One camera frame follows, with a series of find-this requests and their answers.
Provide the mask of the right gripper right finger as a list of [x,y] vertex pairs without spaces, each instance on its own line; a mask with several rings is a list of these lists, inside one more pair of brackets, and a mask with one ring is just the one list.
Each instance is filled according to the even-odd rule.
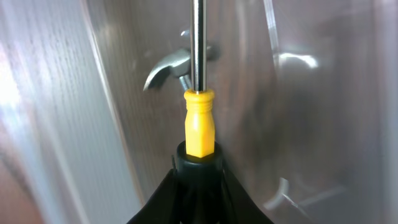
[[274,224],[252,201],[227,167],[223,167],[221,205],[221,224]]

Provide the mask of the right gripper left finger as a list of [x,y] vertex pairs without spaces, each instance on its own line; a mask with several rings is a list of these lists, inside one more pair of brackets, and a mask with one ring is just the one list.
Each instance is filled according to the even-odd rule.
[[172,168],[147,203],[127,224],[179,224],[178,206],[177,168],[172,156]]

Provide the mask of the black yellow screwdriver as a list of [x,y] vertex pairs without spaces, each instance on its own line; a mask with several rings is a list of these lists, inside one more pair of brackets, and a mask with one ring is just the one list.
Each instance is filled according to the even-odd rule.
[[215,147],[213,90],[206,87],[206,1],[191,4],[192,87],[187,106],[184,147],[178,149],[182,223],[220,222],[220,155]]

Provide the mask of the small black-handled hammer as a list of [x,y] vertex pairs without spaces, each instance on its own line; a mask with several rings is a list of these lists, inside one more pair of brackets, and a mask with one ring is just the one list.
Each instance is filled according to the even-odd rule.
[[[180,36],[190,40],[190,30],[184,30]],[[220,46],[216,42],[207,42],[206,61],[215,61],[220,57]],[[182,47],[159,60],[147,76],[143,91],[151,88],[160,89],[168,77],[177,79],[183,91],[192,88],[190,47]]]

